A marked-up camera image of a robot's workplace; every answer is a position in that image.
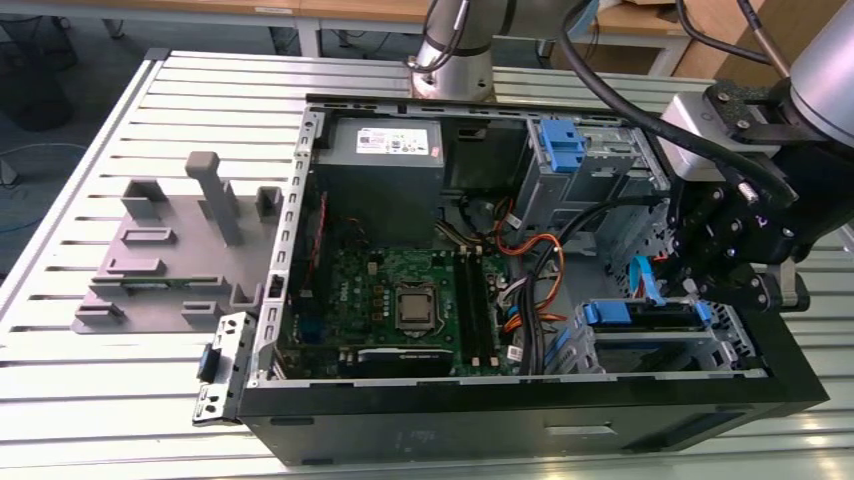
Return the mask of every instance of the gray carpet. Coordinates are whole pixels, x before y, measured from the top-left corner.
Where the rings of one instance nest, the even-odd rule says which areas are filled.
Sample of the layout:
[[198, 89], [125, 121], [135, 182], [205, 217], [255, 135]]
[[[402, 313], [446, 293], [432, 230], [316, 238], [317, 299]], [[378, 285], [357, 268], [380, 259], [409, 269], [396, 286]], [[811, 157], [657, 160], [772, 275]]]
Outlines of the gray carpet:
[[[263, 27], [129, 21], [125, 37], [113, 40], [99, 20], [73, 18], [70, 21], [67, 33], [79, 63], [59, 72], [58, 78], [75, 107], [74, 118], [63, 127], [34, 133], [18, 128], [0, 115], [0, 152], [34, 143], [89, 145], [150, 48], [300, 55], [293, 29], [271, 31]], [[421, 46], [418, 35], [386, 36], [377, 32], [353, 36], [349, 41], [352, 45], [342, 48], [336, 33], [326, 31], [325, 55], [400, 61], [416, 54]], [[498, 40], [494, 58], [502, 66], [540, 66], [530, 41]], [[34, 222], [47, 212], [81, 157], [82, 151], [71, 147], [33, 148], [3, 157], [21, 173], [21, 180], [14, 189], [0, 186], [0, 281], [35, 231], [38, 223]]]

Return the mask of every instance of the metal slotted table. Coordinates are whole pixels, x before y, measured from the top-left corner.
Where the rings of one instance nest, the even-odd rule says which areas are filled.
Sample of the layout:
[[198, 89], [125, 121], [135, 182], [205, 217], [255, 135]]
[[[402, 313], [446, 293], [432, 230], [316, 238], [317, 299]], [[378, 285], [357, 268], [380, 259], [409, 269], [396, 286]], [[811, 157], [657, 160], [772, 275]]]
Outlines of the metal slotted table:
[[[288, 469], [245, 427], [191, 425], [209, 334], [79, 336], [69, 329], [125, 207], [130, 178], [199, 194], [194, 150], [223, 159], [238, 194], [289, 190], [308, 93], [404, 97], [392, 62], [173, 52], [146, 60], [0, 289], [3, 478], [442, 475], [446, 478], [720, 479], [854, 477], [854, 261], [832, 234], [801, 270], [813, 307], [792, 329], [832, 400], [669, 455], [481, 460]], [[609, 75], [661, 112], [700, 80]], [[501, 102], [601, 106], [572, 73], [498, 68]]]

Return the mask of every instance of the blue latch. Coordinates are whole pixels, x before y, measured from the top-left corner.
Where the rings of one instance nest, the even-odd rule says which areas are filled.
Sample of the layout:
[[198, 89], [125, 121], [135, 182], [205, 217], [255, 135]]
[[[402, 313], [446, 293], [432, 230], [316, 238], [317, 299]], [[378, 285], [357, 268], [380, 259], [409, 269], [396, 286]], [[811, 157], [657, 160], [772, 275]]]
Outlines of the blue latch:
[[540, 125], [540, 138], [552, 156], [552, 170], [574, 173], [588, 154], [586, 140], [578, 134], [576, 124], [569, 120], [544, 120]]
[[621, 301], [600, 301], [585, 305], [585, 317], [588, 325], [602, 323], [605, 325], [629, 325], [632, 324], [632, 315], [629, 315], [629, 307]]
[[712, 307], [707, 302], [697, 302], [694, 304], [694, 310], [697, 310], [697, 315], [700, 319], [704, 321], [705, 325], [712, 323]]

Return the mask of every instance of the motherboard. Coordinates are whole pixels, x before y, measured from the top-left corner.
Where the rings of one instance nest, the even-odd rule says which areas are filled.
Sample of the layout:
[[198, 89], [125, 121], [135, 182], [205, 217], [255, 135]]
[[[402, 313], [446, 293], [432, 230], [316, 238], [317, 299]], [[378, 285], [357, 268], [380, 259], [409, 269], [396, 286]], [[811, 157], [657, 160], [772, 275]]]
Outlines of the motherboard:
[[289, 378], [398, 376], [390, 364], [422, 377], [509, 373], [492, 306], [506, 278], [501, 256], [342, 249], [333, 257], [325, 308], [298, 315], [300, 343], [281, 346]]

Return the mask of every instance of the power supply label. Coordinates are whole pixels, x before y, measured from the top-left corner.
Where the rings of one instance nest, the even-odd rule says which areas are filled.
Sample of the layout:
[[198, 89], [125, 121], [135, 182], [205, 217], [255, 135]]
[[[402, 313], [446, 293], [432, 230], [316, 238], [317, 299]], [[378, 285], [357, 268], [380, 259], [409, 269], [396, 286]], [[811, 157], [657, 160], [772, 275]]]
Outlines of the power supply label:
[[430, 155], [428, 130], [416, 128], [362, 128], [357, 153], [374, 155]]

